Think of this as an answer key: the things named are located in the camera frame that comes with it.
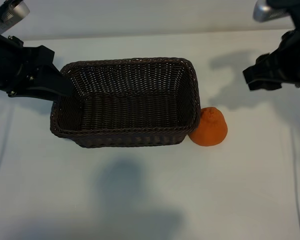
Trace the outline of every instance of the white wall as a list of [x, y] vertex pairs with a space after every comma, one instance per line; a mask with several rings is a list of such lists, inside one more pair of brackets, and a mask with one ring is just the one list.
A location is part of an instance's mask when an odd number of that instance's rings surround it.
[[254, 22], [255, 1], [25, 0], [30, 15], [6, 35], [27, 40], [292, 27], [288, 18]]

